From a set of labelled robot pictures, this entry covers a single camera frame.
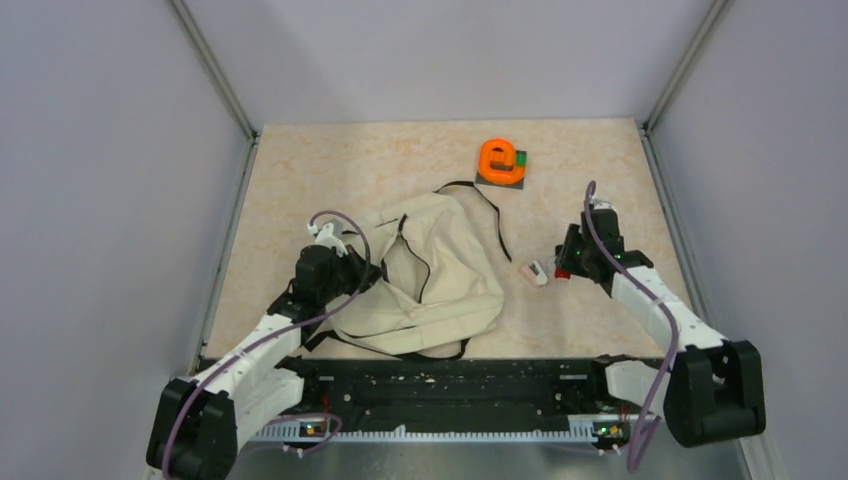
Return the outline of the pink white correction tape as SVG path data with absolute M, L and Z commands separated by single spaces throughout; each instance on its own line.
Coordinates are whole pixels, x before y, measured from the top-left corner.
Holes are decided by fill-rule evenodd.
M 535 288 L 544 287 L 549 283 L 547 272 L 538 261 L 533 261 L 522 266 L 520 273 Z

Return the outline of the beige canvas student bag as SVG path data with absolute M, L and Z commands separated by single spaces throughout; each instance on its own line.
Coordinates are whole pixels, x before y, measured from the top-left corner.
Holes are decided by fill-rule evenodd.
M 496 326 L 505 292 L 461 203 L 444 187 L 362 219 L 361 231 L 333 221 L 332 238 L 348 259 L 370 264 L 368 287 L 308 332 L 312 351 L 338 342 L 410 361 L 455 348 Z

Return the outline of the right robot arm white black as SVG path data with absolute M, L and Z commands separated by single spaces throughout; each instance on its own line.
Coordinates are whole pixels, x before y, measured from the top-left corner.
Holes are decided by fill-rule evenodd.
M 613 208 L 585 208 L 556 254 L 559 270 L 600 286 L 665 353 L 656 367 L 627 356 L 602 359 L 600 376 L 586 385 L 594 409 L 612 412 L 624 401 L 634 403 L 664 421 L 686 448 L 765 431 L 759 350 L 707 325 L 643 252 L 626 249 Z

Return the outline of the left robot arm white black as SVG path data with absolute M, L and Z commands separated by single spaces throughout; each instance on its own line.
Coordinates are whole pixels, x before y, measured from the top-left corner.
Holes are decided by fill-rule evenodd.
M 147 465 L 164 479 L 224 479 L 279 414 L 314 410 L 318 383 L 278 364 L 301 346 L 302 328 L 341 312 L 378 277 L 369 248 L 305 247 L 289 287 L 247 337 L 210 367 L 163 388 Z

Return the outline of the grey building plate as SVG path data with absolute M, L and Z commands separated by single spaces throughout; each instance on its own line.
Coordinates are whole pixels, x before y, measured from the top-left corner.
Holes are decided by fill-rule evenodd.
M 501 188 L 522 190 L 526 172 L 524 170 L 478 170 L 475 183 Z

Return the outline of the green toy brick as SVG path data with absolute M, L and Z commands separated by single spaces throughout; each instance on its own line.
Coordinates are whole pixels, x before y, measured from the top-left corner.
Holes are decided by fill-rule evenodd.
M 517 167 L 525 167 L 527 164 L 527 152 L 526 151 L 516 151 L 515 155 L 515 165 Z

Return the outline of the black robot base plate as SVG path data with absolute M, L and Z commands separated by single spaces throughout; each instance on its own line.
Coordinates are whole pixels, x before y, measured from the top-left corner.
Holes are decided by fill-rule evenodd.
M 607 395 L 593 359 L 288 358 L 278 366 L 305 381 L 287 414 L 328 412 L 351 434 L 565 432 L 580 415 L 639 411 Z

